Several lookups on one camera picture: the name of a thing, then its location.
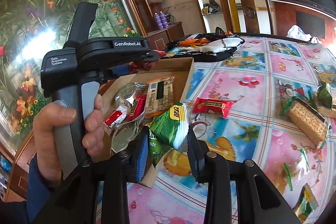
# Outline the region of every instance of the green wrapper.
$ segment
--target green wrapper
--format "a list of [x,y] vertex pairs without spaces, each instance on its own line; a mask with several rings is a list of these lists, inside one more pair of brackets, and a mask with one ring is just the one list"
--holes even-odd
[[157,139],[155,134],[149,130],[149,152],[152,158],[153,166],[159,163],[161,158],[170,150],[170,146],[163,144],[160,140]]
[[306,183],[299,196],[297,204],[293,208],[293,212],[296,214],[301,223],[304,223],[309,214],[316,210],[318,203],[311,191],[310,186]]
[[155,167],[160,159],[174,148],[186,152],[189,129],[185,103],[176,103],[168,111],[155,117],[150,126],[150,155]]
[[185,103],[176,103],[168,111],[154,118],[151,131],[162,143],[180,152],[187,152],[189,129]]
[[321,85],[317,89],[317,100],[326,108],[333,108],[333,97],[330,91],[330,85],[326,82],[320,82]]

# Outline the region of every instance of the flower mural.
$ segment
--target flower mural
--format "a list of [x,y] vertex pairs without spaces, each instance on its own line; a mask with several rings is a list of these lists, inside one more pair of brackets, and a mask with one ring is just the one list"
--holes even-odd
[[98,5],[89,38],[140,36],[122,0],[0,1],[0,120],[8,124],[0,134],[12,151],[48,103],[40,83],[42,59],[65,43],[80,1]]

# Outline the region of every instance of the finger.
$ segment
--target finger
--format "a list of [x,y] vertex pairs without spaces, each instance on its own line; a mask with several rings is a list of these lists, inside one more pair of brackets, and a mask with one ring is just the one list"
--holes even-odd
[[47,104],[34,118],[35,132],[53,132],[54,127],[71,124],[76,119],[77,112],[73,108],[60,106],[56,103]]
[[86,149],[91,149],[103,140],[104,126],[101,124],[95,131],[86,133],[82,139],[82,145]]
[[103,147],[104,147],[104,144],[102,141],[100,141],[99,143],[97,143],[97,145],[95,145],[93,148],[91,149],[88,149],[87,150],[87,153],[92,156],[92,157],[95,157],[95,156],[98,156],[101,154],[102,150],[103,150]]
[[95,131],[103,123],[103,114],[101,110],[95,109],[85,119],[84,126],[87,132]]
[[101,110],[104,106],[104,100],[100,94],[97,94],[96,98],[94,99],[94,108]]

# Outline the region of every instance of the table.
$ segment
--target table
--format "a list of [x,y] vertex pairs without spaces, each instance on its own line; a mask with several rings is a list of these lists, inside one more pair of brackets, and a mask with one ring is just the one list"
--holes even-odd
[[[294,95],[306,100],[308,90],[315,91],[318,87],[319,78],[331,83],[336,96],[336,59],[319,44],[299,44],[274,36],[244,39],[245,44],[230,59],[196,63],[187,95],[190,112],[197,97],[233,101],[228,119],[191,114],[190,123],[197,137],[211,145],[220,145],[229,159],[240,162],[253,159],[291,207],[297,202],[302,186],[308,183],[319,204],[306,221],[313,223],[335,191],[336,121],[328,118],[333,129],[325,147],[319,150],[293,123],[280,116],[280,109]],[[282,163],[300,158],[300,148],[305,149],[311,170],[291,192],[278,171]],[[180,169],[174,172],[185,175],[184,161],[182,157],[179,160]],[[234,182],[231,192],[232,223],[237,223]],[[207,185],[197,184],[191,175],[181,177],[163,167],[152,189],[128,185],[130,223],[202,224],[206,194]]]

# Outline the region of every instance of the wafer biscuit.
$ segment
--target wafer biscuit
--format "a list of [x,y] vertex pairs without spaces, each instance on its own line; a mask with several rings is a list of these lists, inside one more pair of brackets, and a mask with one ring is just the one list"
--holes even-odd
[[316,145],[317,148],[322,148],[329,125],[325,123],[324,118],[305,102],[294,100],[289,111],[288,116],[291,121],[303,131],[305,135]]

